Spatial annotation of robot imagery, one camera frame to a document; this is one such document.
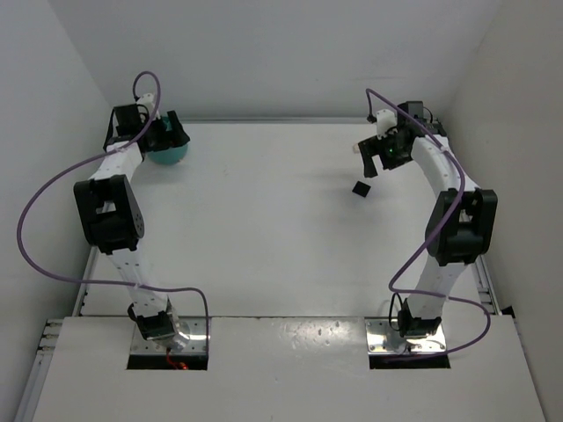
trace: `black joint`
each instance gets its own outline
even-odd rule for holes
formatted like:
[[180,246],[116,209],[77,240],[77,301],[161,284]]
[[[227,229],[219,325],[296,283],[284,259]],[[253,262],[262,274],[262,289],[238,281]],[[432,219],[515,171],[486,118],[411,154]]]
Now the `black joint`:
[[[116,142],[131,141],[141,130],[145,122],[141,119],[143,108],[138,104],[120,105],[113,108],[117,120],[117,136],[108,129],[108,137],[104,143],[104,150]],[[171,110],[165,117],[154,119],[144,136],[139,140],[139,150],[144,154],[151,151],[164,151],[177,148],[190,142],[190,137],[184,131],[178,115]]]
[[398,333],[401,337],[425,338],[436,334],[438,327],[442,323],[442,318],[440,316],[435,319],[413,317],[411,310],[408,308],[408,299],[406,299],[398,312],[397,322]]
[[137,316],[136,323],[145,340],[173,336],[176,332],[170,316],[163,310],[155,316]]
[[355,184],[354,189],[352,189],[352,192],[365,198],[366,196],[368,196],[369,189],[371,189],[370,185],[366,185],[365,183],[358,182]]
[[[456,196],[455,189],[440,192],[426,228],[426,239],[451,207]],[[496,193],[492,190],[476,189],[473,192],[464,192],[450,219],[427,247],[428,254],[435,257],[440,266],[455,262],[475,262],[479,255],[489,250],[497,202]],[[468,221],[462,221],[462,211],[465,211]]]
[[[77,182],[74,195],[89,244],[105,254],[126,248],[136,250],[144,236],[144,221],[125,175]],[[104,212],[106,203],[113,203],[115,210]]]

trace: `white bracket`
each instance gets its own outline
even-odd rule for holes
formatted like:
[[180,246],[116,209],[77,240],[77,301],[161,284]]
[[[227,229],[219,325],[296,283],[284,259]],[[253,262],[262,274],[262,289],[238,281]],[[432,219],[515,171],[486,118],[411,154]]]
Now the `white bracket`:
[[435,258],[428,255],[416,290],[436,292],[445,297],[409,295],[408,308],[414,318],[435,319],[442,316],[443,304],[447,301],[457,279],[467,268],[463,262],[439,266]]
[[133,178],[135,169],[143,162],[143,156],[136,143],[129,145],[126,149],[122,149],[125,145],[127,145],[127,142],[116,142],[113,145],[109,145],[107,147],[108,151],[115,149],[118,151],[104,158],[104,161],[102,161],[96,172],[91,175],[90,179],[103,180],[116,174],[124,174],[130,181]]
[[[441,191],[447,191],[450,188],[459,189],[461,178],[454,164],[444,155],[444,152],[448,151],[453,156],[448,138],[439,135],[436,138],[443,145],[443,149],[428,138],[416,138],[411,157],[424,171],[424,175],[437,197]],[[479,186],[465,172],[464,175],[464,191],[473,192]]]
[[[137,286],[153,286],[154,279],[150,274],[150,266],[143,256],[142,241],[137,244],[136,251],[119,249],[107,255],[113,262],[120,276],[125,281],[135,283]],[[139,317],[153,317],[161,311],[167,311],[168,295],[166,293],[152,292],[143,288],[128,287],[129,295],[133,301],[133,310]]]

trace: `white table surface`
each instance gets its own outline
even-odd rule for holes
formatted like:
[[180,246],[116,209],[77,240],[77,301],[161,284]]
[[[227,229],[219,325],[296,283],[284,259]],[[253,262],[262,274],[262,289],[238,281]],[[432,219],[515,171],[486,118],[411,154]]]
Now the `white table surface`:
[[[484,319],[452,314],[446,337],[461,344]],[[34,422],[544,420],[509,316],[451,369],[369,370],[362,319],[338,322],[214,318],[208,371],[130,371],[131,321],[67,318]]]
[[[381,316],[387,283],[423,241],[435,197],[409,163],[352,193],[362,159],[352,145],[374,134],[355,124],[194,124],[184,161],[146,160],[132,186],[143,247],[164,286],[200,287],[214,316]],[[414,287],[426,257],[399,285]],[[92,278],[118,280],[105,256]],[[466,270],[453,295],[478,300]],[[200,299],[175,294],[180,315]],[[121,287],[93,286],[83,315],[126,315]],[[475,312],[463,305],[448,312]]]

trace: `white wall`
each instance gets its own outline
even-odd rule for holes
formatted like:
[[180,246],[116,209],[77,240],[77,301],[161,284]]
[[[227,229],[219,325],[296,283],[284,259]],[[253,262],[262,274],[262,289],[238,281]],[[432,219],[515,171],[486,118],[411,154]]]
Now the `white wall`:
[[[47,177],[100,150],[110,108],[47,0],[2,1],[0,57],[0,421],[9,421],[45,320],[68,315],[76,293],[19,256],[18,214]],[[85,176],[47,191],[26,226],[37,261],[75,276],[87,247],[72,185]]]
[[507,0],[446,128],[466,169],[499,195],[487,262],[514,305],[550,420],[563,420],[563,3]]
[[187,118],[365,116],[452,98],[500,0],[49,0],[110,104],[140,69]]

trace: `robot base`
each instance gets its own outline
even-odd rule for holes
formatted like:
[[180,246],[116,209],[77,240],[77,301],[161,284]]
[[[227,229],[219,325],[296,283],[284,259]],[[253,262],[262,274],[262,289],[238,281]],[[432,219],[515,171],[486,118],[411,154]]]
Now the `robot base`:
[[[397,320],[391,320],[397,327]],[[449,368],[447,355],[432,356],[445,352],[446,338],[442,326],[436,334],[425,338],[402,338],[390,326],[387,318],[366,318],[366,334],[368,340],[369,367],[371,369],[415,369],[415,368]],[[426,359],[415,358],[430,355]]]
[[205,318],[180,317],[181,331],[188,337],[183,350],[172,351],[154,341],[145,340],[135,327],[129,349],[128,369],[177,369],[174,363],[184,363],[190,370],[207,370],[208,352],[205,346]]

